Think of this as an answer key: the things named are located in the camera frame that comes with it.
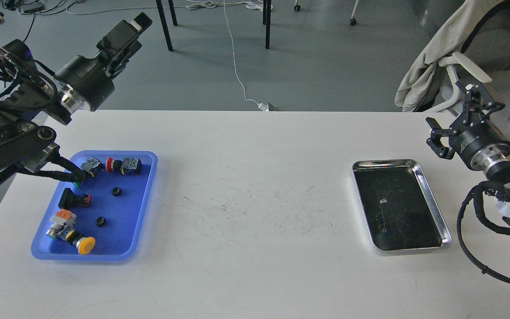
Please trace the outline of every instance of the power adapter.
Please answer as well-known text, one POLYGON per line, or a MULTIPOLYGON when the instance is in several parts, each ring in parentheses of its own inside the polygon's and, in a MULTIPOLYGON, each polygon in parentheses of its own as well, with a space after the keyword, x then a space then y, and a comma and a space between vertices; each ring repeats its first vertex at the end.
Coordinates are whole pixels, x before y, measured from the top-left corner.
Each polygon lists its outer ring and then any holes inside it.
POLYGON ((21 6, 21 10, 25 14, 33 14, 37 13, 39 11, 42 11, 44 9, 43 4, 40 2, 36 2, 35 4, 25 4, 24 6, 21 6))
POLYGON ((261 111, 269 112, 269 111, 278 111, 279 109, 274 107, 271 103, 257 103, 257 106, 261 111))

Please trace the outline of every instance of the connector plug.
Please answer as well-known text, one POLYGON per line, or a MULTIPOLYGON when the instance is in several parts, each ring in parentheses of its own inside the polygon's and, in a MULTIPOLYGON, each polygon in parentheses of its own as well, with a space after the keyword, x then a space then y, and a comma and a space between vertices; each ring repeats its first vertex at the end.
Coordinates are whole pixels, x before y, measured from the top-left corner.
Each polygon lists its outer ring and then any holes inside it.
POLYGON ((261 111, 264 112, 279 110, 278 108, 274 107, 271 103, 257 103, 257 106, 261 111))

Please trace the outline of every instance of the black nut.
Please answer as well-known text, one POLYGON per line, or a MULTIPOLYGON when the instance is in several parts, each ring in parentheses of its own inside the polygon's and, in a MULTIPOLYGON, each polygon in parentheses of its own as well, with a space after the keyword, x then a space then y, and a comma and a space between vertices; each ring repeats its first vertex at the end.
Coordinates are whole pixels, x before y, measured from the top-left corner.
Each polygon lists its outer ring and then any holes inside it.
POLYGON ((96 218, 96 226, 101 227, 103 225, 105 225, 105 218, 103 216, 96 218))
POLYGON ((113 190, 112 190, 112 195, 115 196, 115 197, 121 195, 121 188, 119 188, 117 186, 114 187, 113 190))

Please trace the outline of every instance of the table leg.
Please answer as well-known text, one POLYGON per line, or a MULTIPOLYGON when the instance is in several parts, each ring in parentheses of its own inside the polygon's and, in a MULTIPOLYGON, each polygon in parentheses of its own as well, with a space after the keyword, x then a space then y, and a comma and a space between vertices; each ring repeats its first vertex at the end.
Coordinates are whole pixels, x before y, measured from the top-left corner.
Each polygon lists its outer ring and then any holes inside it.
POLYGON ((267 0, 267 24, 265 30, 265 49, 269 49, 271 39, 271 0, 267 0))
POLYGON ((267 0, 263 0, 263 25, 267 24, 267 0))
POLYGON ((172 0, 168 0, 168 8, 170 8, 170 16, 172 16, 172 25, 178 27, 176 12, 174 12, 174 2, 172 0))
POLYGON ((172 48, 170 34, 168 33, 168 26, 166 25, 166 18, 164 16, 164 9, 162 8, 161 0, 156 0, 156 7, 158 9, 158 15, 160 16, 160 22, 162 24, 162 31, 164 32, 164 39, 166 40, 166 47, 168 47, 168 51, 172 52, 172 51, 174 51, 174 49, 172 48))

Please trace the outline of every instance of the yellow button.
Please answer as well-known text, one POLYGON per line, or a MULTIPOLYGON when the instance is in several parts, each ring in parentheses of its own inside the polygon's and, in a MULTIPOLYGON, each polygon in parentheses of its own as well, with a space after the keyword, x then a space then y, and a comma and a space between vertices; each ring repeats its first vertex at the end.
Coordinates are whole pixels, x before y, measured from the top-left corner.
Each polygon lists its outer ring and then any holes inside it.
POLYGON ((96 244, 96 240, 93 237, 88 237, 88 238, 83 239, 78 244, 78 253, 80 255, 85 255, 85 254, 91 252, 91 250, 93 249, 95 244, 96 244))

